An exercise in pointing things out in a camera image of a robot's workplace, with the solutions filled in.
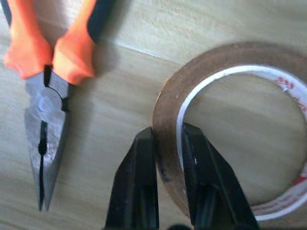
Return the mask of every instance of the light wood table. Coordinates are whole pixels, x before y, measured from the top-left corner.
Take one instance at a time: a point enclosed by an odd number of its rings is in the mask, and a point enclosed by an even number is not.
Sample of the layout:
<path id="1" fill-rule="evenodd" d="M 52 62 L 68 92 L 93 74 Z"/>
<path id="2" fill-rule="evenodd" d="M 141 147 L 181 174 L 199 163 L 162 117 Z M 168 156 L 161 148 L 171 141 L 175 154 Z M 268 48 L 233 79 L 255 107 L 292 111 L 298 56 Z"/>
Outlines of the light wood table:
<path id="1" fill-rule="evenodd" d="M 81 0 L 35 1 L 45 38 L 54 45 Z M 167 77 L 209 49 L 270 41 L 307 54 L 305 0 L 119 0 L 94 55 L 96 78 L 70 101 L 72 124 L 48 213 L 37 210 L 28 155 L 25 82 L 0 64 L 0 229 L 101 229 L 115 171 L 134 136 L 151 125 Z M 0 57 L 10 44 L 0 14 Z M 237 76 L 202 93 L 186 121 L 198 125 L 233 166 L 251 203 L 272 199 L 306 159 L 306 122 L 275 85 Z M 189 224 L 159 180 L 161 228 Z M 268 227 L 307 227 L 307 206 Z"/>

